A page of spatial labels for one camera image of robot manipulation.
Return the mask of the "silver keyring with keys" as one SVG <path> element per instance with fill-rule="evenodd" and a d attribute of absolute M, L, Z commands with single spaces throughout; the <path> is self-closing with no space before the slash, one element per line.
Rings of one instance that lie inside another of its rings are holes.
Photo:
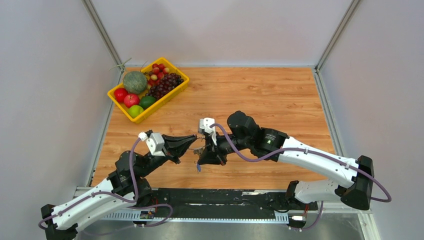
<path fill-rule="evenodd" d="M 189 137 L 188 140 L 190 142 L 188 150 L 192 151 L 195 155 L 201 156 L 206 148 L 206 138 L 204 136 L 193 136 Z"/>

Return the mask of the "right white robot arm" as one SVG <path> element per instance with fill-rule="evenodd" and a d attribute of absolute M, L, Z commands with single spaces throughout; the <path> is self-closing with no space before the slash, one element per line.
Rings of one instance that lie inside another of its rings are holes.
<path fill-rule="evenodd" d="M 325 180 L 289 183 L 285 201 L 292 209 L 316 201 L 336 201 L 357 209 L 369 210 L 374 183 L 373 160 L 338 156 L 300 142 L 293 136 L 260 127 L 251 116 L 236 111 L 227 119 L 231 133 L 217 133 L 223 127 L 213 118 L 199 120 L 198 131 L 205 147 L 197 165 L 221 165 L 235 153 L 247 162 L 274 161 L 302 167 L 326 177 Z"/>

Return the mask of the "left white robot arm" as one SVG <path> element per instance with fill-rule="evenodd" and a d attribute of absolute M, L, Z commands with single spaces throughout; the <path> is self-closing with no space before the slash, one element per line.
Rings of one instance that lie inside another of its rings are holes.
<path fill-rule="evenodd" d="M 38 226 L 48 240 L 73 240 L 90 224 L 124 208 L 153 206 L 153 190 L 146 179 L 167 161 L 179 164 L 198 137 L 141 132 L 129 151 L 115 163 L 115 171 L 82 195 L 61 205 L 46 204 Z"/>

